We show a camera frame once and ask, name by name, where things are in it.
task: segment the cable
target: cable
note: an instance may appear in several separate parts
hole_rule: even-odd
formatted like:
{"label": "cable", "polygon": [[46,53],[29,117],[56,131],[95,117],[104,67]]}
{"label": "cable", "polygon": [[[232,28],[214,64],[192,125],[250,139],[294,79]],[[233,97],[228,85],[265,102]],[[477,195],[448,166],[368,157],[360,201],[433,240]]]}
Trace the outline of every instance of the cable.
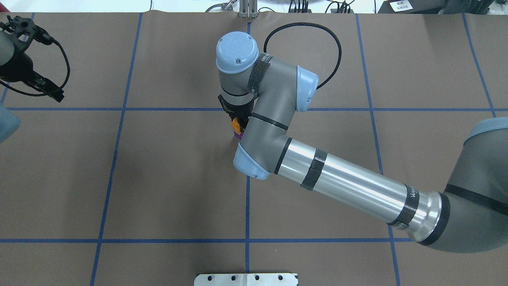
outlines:
{"label": "cable", "polygon": [[340,3],[337,1],[331,1],[331,3],[328,4],[328,7],[326,7],[325,14],[328,12],[328,9],[330,8],[330,6],[332,6],[334,3],[337,3],[337,10],[339,10]]}
{"label": "cable", "polygon": [[340,5],[340,10],[338,10],[337,13],[345,13],[346,12],[346,5],[347,5],[346,1],[342,2],[342,5]]}
{"label": "cable", "polygon": [[289,2],[289,9],[288,9],[288,13],[291,13],[291,5],[295,3],[295,8],[296,8],[296,2],[295,0],[291,0],[291,2]]}
{"label": "cable", "polygon": [[67,54],[65,53],[62,45],[60,45],[60,43],[57,40],[55,40],[55,39],[53,39],[53,43],[55,43],[55,45],[57,45],[60,48],[60,51],[62,51],[62,55],[64,56],[63,58],[65,59],[65,64],[67,65],[67,75],[65,77],[65,80],[63,81],[63,84],[59,88],[57,88],[56,90],[51,91],[51,92],[35,94],[35,93],[26,93],[26,92],[22,92],[21,90],[17,90],[17,89],[9,86],[8,84],[6,84],[5,82],[3,82],[1,80],[0,80],[0,84],[5,86],[8,89],[14,91],[14,92],[17,92],[17,93],[20,93],[20,94],[23,94],[23,95],[28,95],[28,96],[46,96],[46,95],[50,95],[50,94],[53,94],[55,92],[61,91],[66,86],[67,82],[69,81],[69,77],[71,75],[71,65],[69,65],[69,59],[67,58]]}
{"label": "cable", "polygon": [[475,14],[478,14],[480,12],[480,8],[482,8],[482,5],[483,5],[484,2],[485,2],[485,0],[480,0],[480,3],[478,3],[477,12]]}
{"label": "cable", "polygon": [[319,24],[315,24],[315,23],[295,22],[295,23],[286,24],[286,25],[280,26],[277,29],[273,30],[266,37],[265,44],[263,46],[263,52],[266,52],[266,46],[268,45],[268,41],[270,40],[270,38],[273,35],[275,35],[276,32],[284,30],[284,29],[289,28],[289,27],[295,27],[295,26],[309,26],[309,27],[316,27],[316,28],[320,28],[322,30],[325,30],[326,32],[328,32],[333,37],[333,39],[335,40],[335,43],[337,43],[337,47],[339,48],[339,56],[337,58],[337,64],[335,65],[335,68],[333,69],[333,72],[320,85],[318,85],[318,87],[316,88],[316,89],[319,89],[322,86],[324,86],[335,75],[335,73],[337,72],[337,69],[339,68],[339,65],[340,65],[340,59],[342,58],[342,47],[340,46],[340,41],[339,41],[338,37],[332,32],[332,30],[328,29],[327,27],[325,27],[323,25],[319,25]]}
{"label": "cable", "polygon": [[258,12],[259,12],[261,9],[268,9],[268,10],[270,10],[270,11],[275,12],[275,11],[274,11],[272,8],[270,8],[270,7],[261,7],[261,8],[259,8],[259,9],[258,9]]}
{"label": "cable", "polygon": [[219,8],[219,7],[222,7],[222,4],[215,4],[215,5],[211,6],[210,8],[206,9],[205,13],[208,13],[212,9]]}

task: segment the light blue joint cap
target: light blue joint cap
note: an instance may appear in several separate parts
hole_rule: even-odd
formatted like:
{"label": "light blue joint cap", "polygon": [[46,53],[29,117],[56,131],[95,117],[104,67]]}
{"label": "light blue joint cap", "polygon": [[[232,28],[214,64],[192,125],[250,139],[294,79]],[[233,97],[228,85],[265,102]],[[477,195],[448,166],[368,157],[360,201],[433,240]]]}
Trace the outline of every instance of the light blue joint cap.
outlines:
{"label": "light blue joint cap", "polygon": [[20,124],[19,118],[0,104],[0,143],[9,138]]}
{"label": "light blue joint cap", "polygon": [[240,73],[250,68],[258,59],[256,40],[244,32],[225,34],[217,43],[217,68],[227,74]]}
{"label": "light blue joint cap", "polygon": [[247,154],[240,143],[238,143],[238,148],[236,149],[233,165],[240,172],[256,179],[266,180],[268,175],[270,175],[270,172],[259,166],[259,164]]}
{"label": "light blue joint cap", "polygon": [[319,77],[300,66],[297,68],[296,111],[305,112],[318,86]]}
{"label": "light blue joint cap", "polygon": [[464,144],[466,144],[466,142],[471,137],[476,136],[478,134],[506,128],[508,128],[508,117],[496,117],[480,121],[473,127],[473,130],[471,130],[471,134],[466,139],[466,141],[464,141]]}

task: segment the blue tape line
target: blue tape line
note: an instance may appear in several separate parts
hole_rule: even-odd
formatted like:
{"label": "blue tape line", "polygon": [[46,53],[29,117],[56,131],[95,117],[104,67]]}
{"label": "blue tape line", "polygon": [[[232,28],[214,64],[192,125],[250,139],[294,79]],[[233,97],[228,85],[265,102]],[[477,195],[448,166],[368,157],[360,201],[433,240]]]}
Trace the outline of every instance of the blue tape line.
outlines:
{"label": "blue tape line", "polygon": [[127,111],[223,111],[213,107],[127,107]]}
{"label": "blue tape line", "polygon": [[374,111],[491,111],[490,108],[393,108],[376,107]]}
{"label": "blue tape line", "polygon": [[390,242],[389,238],[251,238],[251,243]]}
{"label": "blue tape line", "polygon": [[[362,55],[363,74],[365,77],[365,86],[367,89],[367,98],[369,101],[370,120],[372,122],[372,131],[374,133],[374,143],[376,146],[377,163],[379,166],[379,172],[381,175],[383,175],[384,174],[383,163],[381,162],[381,151],[379,150],[379,141],[377,139],[377,129],[376,129],[376,123],[375,123],[375,118],[374,118],[374,108],[373,108],[373,104],[372,104],[372,97],[370,95],[369,77],[367,74],[367,64],[365,63],[365,52],[363,49],[362,32],[360,29],[360,18],[358,16],[358,14],[355,14],[355,16],[356,16],[356,26],[357,26],[357,30],[358,30],[358,40],[360,43],[360,53]],[[388,232],[390,234],[390,246],[392,249],[393,268],[395,270],[395,281],[397,282],[397,286],[400,286],[400,276],[399,276],[399,267],[398,267],[398,263],[397,263],[397,253],[395,252],[395,241],[394,241],[392,229],[390,226],[388,227]]]}
{"label": "blue tape line", "polygon": [[2,238],[0,243],[97,243],[98,239]]}
{"label": "blue tape line", "polygon": [[388,233],[390,234],[390,247],[392,249],[392,260],[393,260],[393,269],[395,270],[395,281],[397,282],[397,286],[400,286],[400,275],[399,275],[399,264],[397,262],[397,253],[395,252],[395,239],[393,237],[392,227],[388,227]]}
{"label": "blue tape line", "polygon": [[339,107],[339,108],[328,108],[328,107],[315,107],[309,108],[307,111],[370,111],[370,108],[347,108],[347,107]]}
{"label": "blue tape line", "polygon": [[250,177],[246,176],[245,194],[245,272],[250,272]]}
{"label": "blue tape line", "polygon": [[7,96],[7,92],[9,91],[8,88],[5,88],[4,89],[4,93],[2,94],[2,99],[0,99],[0,104],[3,104],[4,103],[4,100],[5,100],[5,97]]}
{"label": "blue tape line", "polygon": [[[9,110],[22,111],[122,111],[122,107],[7,107]],[[126,107],[126,111],[223,111],[222,108],[214,107]],[[370,111],[370,108],[362,107],[338,107],[338,108],[309,108],[308,111]],[[399,108],[399,107],[374,107],[374,111],[464,111],[479,112],[488,111],[490,108]],[[508,111],[508,108],[494,108],[495,111]]]}
{"label": "blue tape line", "polygon": [[[410,238],[394,238],[394,242],[412,242]],[[2,238],[0,243],[98,243],[98,239]],[[211,239],[102,239],[101,244],[196,244],[245,243],[243,238]],[[391,242],[390,238],[253,238],[249,243],[348,243]]]}
{"label": "blue tape line", "polygon": [[492,117],[496,117],[496,112],[494,111],[494,105],[492,104],[492,100],[490,99],[487,85],[485,84],[485,79],[483,78],[482,69],[480,68],[480,64],[478,63],[476,53],[474,52],[473,42],[471,41],[471,35],[469,34],[469,28],[467,26],[467,21],[466,21],[466,14],[464,14],[464,12],[462,12],[462,20],[464,21],[464,28],[466,29],[467,40],[469,41],[469,48],[471,48],[471,53],[473,54],[474,63],[477,66],[478,75],[480,75],[480,79],[482,80],[483,90],[485,91],[485,95],[487,96],[487,101],[489,102],[490,111],[492,112]]}
{"label": "blue tape line", "polygon": [[370,96],[369,77],[367,75],[367,65],[365,63],[365,52],[363,50],[362,32],[360,31],[360,20],[358,18],[358,14],[355,14],[355,16],[356,16],[356,26],[357,26],[357,30],[358,30],[358,40],[360,42],[360,53],[362,55],[363,75],[365,78],[365,86],[367,89],[367,99],[369,101],[370,121],[372,123],[372,130],[374,132],[374,142],[376,145],[377,164],[378,164],[379,171],[380,171],[381,175],[383,175],[383,165],[381,163],[381,153],[379,151],[379,142],[377,140],[377,129],[376,129],[376,123],[375,123],[375,118],[374,118],[374,109],[372,106],[372,98]]}
{"label": "blue tape line", "polygon": [[139,31],[141,29],[141,20],[142,19],[143,19],[143,13],[139,13],[138,29],[136,31],[136,39],[134,40],[134,48],[132,51],[131,66],[129,68],[129,76],[127,78],[127,86],[125,87],[125,96],[123,98],[122,114],[120,116],[120,124],[118,125],[118,133],[116,135],[115,150],[113,153],[113,162],[111,163],[111,172],[109,173],[108,190],[106,192],[106,199],[104,202],[104,209],[102,212],[101,228],[99,230],[99,241],[97,242],[96,256],[95,256],[95,260],[93,262],[93,269],[92,269],[92,275],[91,275],[91,279],[90,279],[90,286],[93,286],[95,283],[95,277],[96,277],[96,273],[97,273],[97,265],[99,264],[99,256],[101,254],[101,241],[102,241],[102,237],[104,235],[104,225],[106,224],[106,215],[108,213],[109,197],[111,195],[111,186],[113,184],[113,173],[114,173],[115,167],[116,167],[116,158],[118,155],[118,145],[120,143],[120,136],[121,136],[122,128],[123,128],[123,119],[125,117],[125,108],[127,106],[127,99],[129,97],[129,89],[131,87],[132,70],[134,68],[134,60],[136,59],[136,50],[138,47]]}
{"label": "blue tape line", "polygon": [[24,111],[122,111],[121,107],[8,107]]}
{"label": "blue tape line", "polygon": [[233,239],[103,239],[102,243],[160,243],[160,244],[192,244],[192,243],[245,243],[243,238]]}

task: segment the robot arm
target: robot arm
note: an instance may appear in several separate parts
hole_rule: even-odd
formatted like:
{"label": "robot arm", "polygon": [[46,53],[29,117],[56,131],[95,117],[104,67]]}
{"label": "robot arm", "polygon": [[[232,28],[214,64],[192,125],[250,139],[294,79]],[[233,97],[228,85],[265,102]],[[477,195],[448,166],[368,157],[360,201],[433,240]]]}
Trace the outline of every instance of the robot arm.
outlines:
{"label": "robot arm", "polygon": [[238,109],[252,110],[233,161],[239,171],[262,180],[270,173],[286,177],[434,249],[477,252],[508,242],[508,118],[473,129],[444,193],[418,192],[286,136],[295,111],[309,107],[317,75],[259,54],[243,32],[224,35],[216,51],[225,111],[233,118]]}

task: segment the table surface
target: table surface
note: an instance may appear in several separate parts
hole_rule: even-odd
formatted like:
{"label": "table surface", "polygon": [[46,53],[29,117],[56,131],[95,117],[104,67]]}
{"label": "table surface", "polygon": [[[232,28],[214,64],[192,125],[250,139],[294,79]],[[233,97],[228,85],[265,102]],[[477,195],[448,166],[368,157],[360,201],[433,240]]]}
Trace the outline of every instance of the table surface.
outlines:
{"label": "table surface", "polygon": [[[441,191],[471,128],[508,116],[508,32],[488,28],[508,18],[20,15],[63,45],[72,73],[62,103],[7,90],[0,99],[22,121],[0,148],[1,283],[192,285],[202,273],[291,272],[300,285],[506,284],[508,247],[435,251],[284,178],[237,172],[215,44],[230,31],[262,47],[285,23],[327,26],[341,65],[289,136]],[[337,47],[321,30],[295,27],[268,52],[323,79]],[[27,54],[63,81],[55,46],[34,43]]]}

